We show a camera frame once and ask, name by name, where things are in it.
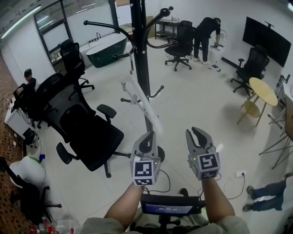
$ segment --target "sleeve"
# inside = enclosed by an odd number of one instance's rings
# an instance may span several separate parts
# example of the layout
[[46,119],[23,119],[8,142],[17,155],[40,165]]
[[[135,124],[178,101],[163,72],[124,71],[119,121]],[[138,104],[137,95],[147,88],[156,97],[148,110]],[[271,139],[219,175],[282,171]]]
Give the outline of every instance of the sleeve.
[[124,227],[113,218],[88,218],[80,234],[122,234]]
[[216,34],[220,35],[220,33],[221,33],[221,27],[220,27],[220,25],[218,25],[216,28]]
[[224,233],[227,234],[249,234],[249,229],[246,222],[237,216],[229,216],[221,219],[217,225],[219,225]]

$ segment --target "small display screen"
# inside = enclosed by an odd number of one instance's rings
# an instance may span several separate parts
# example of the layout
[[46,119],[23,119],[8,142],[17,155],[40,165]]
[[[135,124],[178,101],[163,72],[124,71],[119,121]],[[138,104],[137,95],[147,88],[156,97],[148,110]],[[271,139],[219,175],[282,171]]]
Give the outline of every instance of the small display screen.
[[165,213],[165,214],[188,214],[192,206],[159,206],[152,204],[145,204],[146,211],[152,213]]

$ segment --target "human hand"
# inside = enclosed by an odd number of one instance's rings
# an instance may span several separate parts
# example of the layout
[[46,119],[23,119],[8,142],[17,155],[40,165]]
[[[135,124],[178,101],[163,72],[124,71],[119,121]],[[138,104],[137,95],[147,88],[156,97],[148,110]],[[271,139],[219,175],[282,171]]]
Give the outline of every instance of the human hand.
[[285,176],[284,176],[284,178],[287,179],[288,177],[291,177],[291,176],[293,176],[293,173],[292,172],[286,173]]

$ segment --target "table leg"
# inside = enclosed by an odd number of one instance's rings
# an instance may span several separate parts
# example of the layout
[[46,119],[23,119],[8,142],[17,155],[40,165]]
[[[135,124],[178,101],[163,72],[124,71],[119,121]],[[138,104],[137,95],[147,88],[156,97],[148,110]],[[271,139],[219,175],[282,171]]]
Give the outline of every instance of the table leg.
[[254,93],[252,96],[250,96],[247,100],[248,100],[248,101],[251,100],[254,96],[255,96],[255,93]]
[[256,127],[257,127],[258,123],[260,122],[260,118],[262,117],[262,114],[264,113],[265,108],[266,108],[266,102],[265,102],[265,104],[264,104],[264,108],[262,108],[262,111],[261,111],[260,117],[258,118],[258,121],[257,121],[257,123],[256,123]]
[[[256,103],[256,101],[259,99],[259,96],[256,97],[256,99],[253,101],[253,103]],[[240,119],[237,122],[237,125],[244,119],[244,117],[247,115],[247,113],[249,112],[249,108],[247,110],[245,110],[245,113],[240,117]]]

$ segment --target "blue jeans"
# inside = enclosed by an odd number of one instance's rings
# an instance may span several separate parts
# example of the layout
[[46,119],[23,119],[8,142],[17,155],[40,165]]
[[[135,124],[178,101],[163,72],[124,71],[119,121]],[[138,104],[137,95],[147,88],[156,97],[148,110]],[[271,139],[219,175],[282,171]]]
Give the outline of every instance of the blue jeans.
[[273,183],[265,186],[264,188],[254,189],[251,195],[252,199],[257,199],[265,196],[275,196],[274,198],[266,201],[255,202],[251,205],[254,211],[265,211],[270,209],[282,210],[284,201],[283,193],[286,188],[286,181]]

